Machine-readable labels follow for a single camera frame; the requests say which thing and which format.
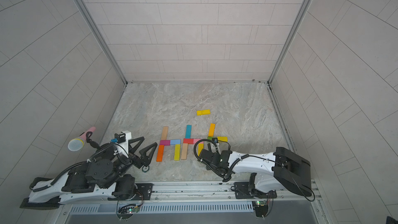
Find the magenta block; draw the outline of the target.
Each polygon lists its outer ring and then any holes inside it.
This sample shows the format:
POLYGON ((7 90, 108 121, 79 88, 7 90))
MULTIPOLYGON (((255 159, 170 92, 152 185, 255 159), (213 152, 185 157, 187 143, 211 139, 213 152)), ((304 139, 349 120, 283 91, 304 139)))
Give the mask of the magenta block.
POLYGON ((171 146, 171 141, 170 140, 161 140, 160 145, 171 146))

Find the natural wood block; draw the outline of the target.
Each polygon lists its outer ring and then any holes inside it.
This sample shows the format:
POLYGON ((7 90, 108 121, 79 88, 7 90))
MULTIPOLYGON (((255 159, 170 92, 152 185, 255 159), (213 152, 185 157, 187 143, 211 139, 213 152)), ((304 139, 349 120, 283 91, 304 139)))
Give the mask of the natural wood block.
POLYGON ((161 134, 161 140, 167 140, 167 134, 168 134, 168 126, 164 126, 162 129, 162 134, 161 134))
POLYGON ((189 146, 189 144, 183 143, 182 151, 181 151, 181 160, 186 160, 187 159, 188 146, 189 146))

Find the pink block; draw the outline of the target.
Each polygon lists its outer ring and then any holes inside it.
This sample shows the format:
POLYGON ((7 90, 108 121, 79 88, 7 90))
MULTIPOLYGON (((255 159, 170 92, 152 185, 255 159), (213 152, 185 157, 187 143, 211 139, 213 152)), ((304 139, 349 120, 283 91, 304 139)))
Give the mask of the pink block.
POLYGON ((203 143, 203 142, 201 142, 201 139, 194 139, 194 144, 196 143, 203 143))

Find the amber orange block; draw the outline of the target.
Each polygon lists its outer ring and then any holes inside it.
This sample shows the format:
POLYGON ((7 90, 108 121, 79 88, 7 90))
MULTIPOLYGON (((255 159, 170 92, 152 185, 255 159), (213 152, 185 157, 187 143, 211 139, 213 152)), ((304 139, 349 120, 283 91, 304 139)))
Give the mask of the amber orange block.
POLYGON ((216 125, 214 123, 210 124, 209 132, 208 132, 209 137, 214 137, 215 127, 216 127, 216 125))

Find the red block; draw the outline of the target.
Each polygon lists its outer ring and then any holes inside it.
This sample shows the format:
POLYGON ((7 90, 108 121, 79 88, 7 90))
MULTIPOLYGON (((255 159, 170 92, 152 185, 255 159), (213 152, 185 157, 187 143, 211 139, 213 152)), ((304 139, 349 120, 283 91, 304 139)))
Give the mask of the red block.
POLYGON ((183 139, 184 144, 194 144, 194 139, 183 139))

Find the light blue block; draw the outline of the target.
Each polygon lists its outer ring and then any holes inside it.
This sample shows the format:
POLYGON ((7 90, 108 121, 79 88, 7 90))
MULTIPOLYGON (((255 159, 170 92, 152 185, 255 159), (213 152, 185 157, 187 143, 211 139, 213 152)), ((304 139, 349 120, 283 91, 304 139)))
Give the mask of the light blue block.
POLYGON ((170 140, 170 145, 180 145, 181 140, 170 140))

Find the teal block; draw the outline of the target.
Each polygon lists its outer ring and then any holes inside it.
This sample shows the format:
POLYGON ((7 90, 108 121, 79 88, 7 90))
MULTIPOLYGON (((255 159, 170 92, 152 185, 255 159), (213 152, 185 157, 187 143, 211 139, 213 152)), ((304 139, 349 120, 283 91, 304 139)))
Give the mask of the teal block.
POLYGON ((187 125, 186 126, 186 134, 185 134, 185 138, 186 139, 190 139, 191 138, 191 131, 192 131, 192 125, 187 125))

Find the small yellow block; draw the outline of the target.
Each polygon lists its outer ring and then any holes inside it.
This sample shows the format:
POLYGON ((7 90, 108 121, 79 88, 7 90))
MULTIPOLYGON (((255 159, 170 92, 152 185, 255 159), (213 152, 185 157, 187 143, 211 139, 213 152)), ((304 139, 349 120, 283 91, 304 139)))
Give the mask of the small yellow block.
POLYGON ((226 136, 218 136, 217 139, 219 142, 228 142, 228 138, 226 136))

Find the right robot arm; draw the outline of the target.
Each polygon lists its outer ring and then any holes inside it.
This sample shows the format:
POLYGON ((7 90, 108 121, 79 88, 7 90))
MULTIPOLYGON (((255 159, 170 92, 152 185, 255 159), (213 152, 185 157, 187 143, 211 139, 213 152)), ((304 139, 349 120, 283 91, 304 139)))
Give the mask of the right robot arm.
POLYGON ((203 149, 200 153, 195 150, 194 155, 223 182, 231 180, 233 174, 250 173, 248 190, 255 198, 280 189, 306 198, 313 195, 311 163, 287 148, 277 147, 275 152, 264 154, 203 149))

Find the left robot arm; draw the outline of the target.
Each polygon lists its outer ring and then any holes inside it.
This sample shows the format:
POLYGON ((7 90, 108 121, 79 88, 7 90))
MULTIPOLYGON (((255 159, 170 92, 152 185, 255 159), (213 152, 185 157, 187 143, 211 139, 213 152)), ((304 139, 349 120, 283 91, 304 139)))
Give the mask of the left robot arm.
POLYGON ((64 169, 54 179, 37 177, 30 184, 30 195, 22 209, 52 210, 80 200, 128 201, 149 200, 153 185, 137 184, 128 174, 131 167, 148 172, 157 143, 140 149, 144 137, 133 139, 129 131, 116 133, 114 139, 103 145, 91 139, 95 127, 89 128, 68 144, 75 151, 89 144, 95 153, 87 160, 64 169))

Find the circuit board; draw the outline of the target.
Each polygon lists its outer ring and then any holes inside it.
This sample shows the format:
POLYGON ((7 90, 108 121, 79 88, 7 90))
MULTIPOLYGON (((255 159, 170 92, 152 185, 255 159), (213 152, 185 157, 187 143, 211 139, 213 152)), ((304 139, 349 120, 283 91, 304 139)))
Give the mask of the circuit board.
POLYGON ((135 213, 138 213, 141 209, 141 205, 128 204, 122 207, 118 207, 117 216, 120 221, 130 219, 135 213))
POLYGON ((253 201, 252 207, 256 218, 266 218, 269 215, 270 207, 268 201, 253 201))

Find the right circuit board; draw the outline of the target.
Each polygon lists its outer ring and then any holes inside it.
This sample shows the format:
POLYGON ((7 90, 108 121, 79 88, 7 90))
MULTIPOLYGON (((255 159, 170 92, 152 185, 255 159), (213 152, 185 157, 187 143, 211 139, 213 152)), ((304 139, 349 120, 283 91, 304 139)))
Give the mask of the right circuit board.
POLYGON ((253 201, 252 207, 256 218, 266 218, 269 215, 270 207, 268 201, 253 201))

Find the aluminium mounting rail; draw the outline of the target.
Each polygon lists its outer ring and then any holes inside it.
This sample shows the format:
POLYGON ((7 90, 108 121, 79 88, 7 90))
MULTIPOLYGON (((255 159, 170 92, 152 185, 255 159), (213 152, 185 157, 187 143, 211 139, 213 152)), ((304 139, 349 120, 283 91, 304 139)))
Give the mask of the aluminium mounting rail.
POLYGON ((160 181, 153 182, 151 198, 148 201, 124 201, 111 200, 109 196, 101 193, 100 196, 91 199, 76 200, 69 196, 70 200, 65 204, 95 204, 95 203, 172 203, 172 202, 232 202, 232 201, 258 201, 259 199, 236 199, 231 187, 235 182, 249 182, 246 180, 221 183, 218 181, 160 181))

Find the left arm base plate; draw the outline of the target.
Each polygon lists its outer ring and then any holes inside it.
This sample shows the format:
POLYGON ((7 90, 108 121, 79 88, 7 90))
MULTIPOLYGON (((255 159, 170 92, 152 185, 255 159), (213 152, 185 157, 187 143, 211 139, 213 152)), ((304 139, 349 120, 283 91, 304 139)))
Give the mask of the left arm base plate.
POLYGON ((151 198, 153 190, 152 183, 137 183, 134 188, 134 196, 131 198, 132 201, 148 201, 151 198))

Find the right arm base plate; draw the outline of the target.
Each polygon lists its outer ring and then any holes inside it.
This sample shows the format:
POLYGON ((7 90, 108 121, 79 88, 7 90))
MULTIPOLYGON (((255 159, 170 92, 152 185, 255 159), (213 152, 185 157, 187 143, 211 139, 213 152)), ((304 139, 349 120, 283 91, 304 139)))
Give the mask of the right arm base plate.
POLYGON ((271 200, 277 198, 277 193, 275 191, 271 190, 264 193, 254 188, 254 184, 250 184, 249 182, 235 182, 231 190, 235 193, 236 199, 271 200))

